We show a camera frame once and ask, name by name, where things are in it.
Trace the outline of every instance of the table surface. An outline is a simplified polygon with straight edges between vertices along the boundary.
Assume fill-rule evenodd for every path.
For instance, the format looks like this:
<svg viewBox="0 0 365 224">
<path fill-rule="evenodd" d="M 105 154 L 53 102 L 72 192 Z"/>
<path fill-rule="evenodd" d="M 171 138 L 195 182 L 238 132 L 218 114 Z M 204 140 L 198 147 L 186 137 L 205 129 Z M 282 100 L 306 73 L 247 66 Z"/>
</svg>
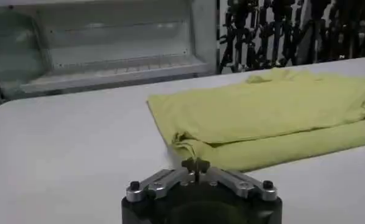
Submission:
<svg viewBox="0 0 365 224">
<path fill-rule="evenodd" d="M 365 75 L 365 58 L 299 66 Z M 132 180 L 174 167 L 146 99 L 241 82 L 219 75 L 16 100 L 0 106 L 0 224 L 121 223 Z M 365 147 L 251 172 L 272 180 L 283 223 L 365 223 Z"/>
</svg>

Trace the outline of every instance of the white shelf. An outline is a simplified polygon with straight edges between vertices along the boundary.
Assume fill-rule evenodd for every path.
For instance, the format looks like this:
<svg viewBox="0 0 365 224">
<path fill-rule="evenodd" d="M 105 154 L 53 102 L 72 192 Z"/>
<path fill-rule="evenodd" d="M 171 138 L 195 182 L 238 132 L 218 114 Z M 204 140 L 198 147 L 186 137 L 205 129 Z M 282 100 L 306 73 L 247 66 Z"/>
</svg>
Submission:
<svg viewBox="0 0 365 224">
<path fill-rule="evenodd" d="M 65 66 L 21 85 L 21 89 L 35 93 L 207 71 L 208 65 L 192 55 L 103 61 Z"/>
</svg>

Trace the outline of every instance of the screw head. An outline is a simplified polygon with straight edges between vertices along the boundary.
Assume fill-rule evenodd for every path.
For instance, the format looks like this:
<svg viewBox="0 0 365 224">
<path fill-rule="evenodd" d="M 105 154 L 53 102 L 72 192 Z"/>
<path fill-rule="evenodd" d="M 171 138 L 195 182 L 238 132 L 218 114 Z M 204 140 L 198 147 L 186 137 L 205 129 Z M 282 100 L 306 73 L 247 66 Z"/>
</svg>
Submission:
<svg viewBox="0 0 365 224">
<path fill-rule="evenodd" d="M 271 182 L 271 181 L 269 181 L 269 180 L 265 180 L 265 181 L 262 183 L 262 186 L 263 186 L 263 189 L 265 189 L 265 190 L 271 190 L 271 189 L 273 189 L 274 184 L 273 184 L 273 182 Z"/>
<path fill-rule="evenodd" d="M 137 191 L 140 188 L 139 181 L 133 181 L 129 184 L 129 188 L 131 188 L 132 191 Z"/>
</svg>

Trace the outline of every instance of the metal bracket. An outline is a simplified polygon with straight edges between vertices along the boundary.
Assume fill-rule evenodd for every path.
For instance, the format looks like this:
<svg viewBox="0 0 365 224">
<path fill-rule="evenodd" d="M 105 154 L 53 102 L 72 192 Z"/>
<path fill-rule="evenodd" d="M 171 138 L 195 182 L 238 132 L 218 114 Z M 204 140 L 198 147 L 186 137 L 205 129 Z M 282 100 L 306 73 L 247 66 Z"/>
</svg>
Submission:
<svg viewBox="0 0 365 224">
<path fill-rule="evenodd" d="M 212 180 L 227 186 L 239 197 L 247 198 L 250 191 L 258 191 L 264 201 L 277 199 L 277 188 L 270 181 L 262 183 L 237 171 L 224 171 L 215 167 L 209 168 L 207 175 Z"/>
<path fill-rule="evenodd" d="M 264 201 L 277 199 L 277 188 L 271 181 L 260 182 L 238 171 L 209 167 L 207 161 L 193 162 L 193 160 L 187 160 L 183 165 L 185 167 L 176 170 L 161 170 L 140 183 L 138 181 L 131 182 L 130 186 L 127 187 L 127 200 L 138 202 L 144 200 L 149 193 L 153 199 L 163 198 L 177 183 L 180 183 L 181 186 L 187 186 L 190 183 L 202 182 L 207 182 L 211 186 L 217 186 L 218 183 L 221 183 L 241 198 L 248 198 L 249 194 L 254 192 L 258 193 Z"/>
<path fill-rule="evenodd" d="M 155 199 L 165 197 L 168 191 L 181 181 L 194 181 L 194 174 L 181 167 L 177 170 L 161 170 L 142 182 L 131 182 L 126 197 L 129 202 L 138 202 L 145 198 L 147 191 L 155 193 Z"/>
</svg>

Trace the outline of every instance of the cloth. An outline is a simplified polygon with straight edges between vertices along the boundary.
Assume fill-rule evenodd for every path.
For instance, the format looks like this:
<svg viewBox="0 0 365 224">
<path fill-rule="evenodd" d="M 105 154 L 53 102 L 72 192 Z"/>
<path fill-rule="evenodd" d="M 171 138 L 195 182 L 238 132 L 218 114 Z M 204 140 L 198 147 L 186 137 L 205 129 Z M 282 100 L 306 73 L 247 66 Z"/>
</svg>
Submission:
<svg viewBox="0 0 365 224">
<path fill-rule="evenodd" d="M 223 169 L 365 145 L 365 78 L 272 69 L 243 83 L 148 102 L 171 148 Z"/>
</svg>

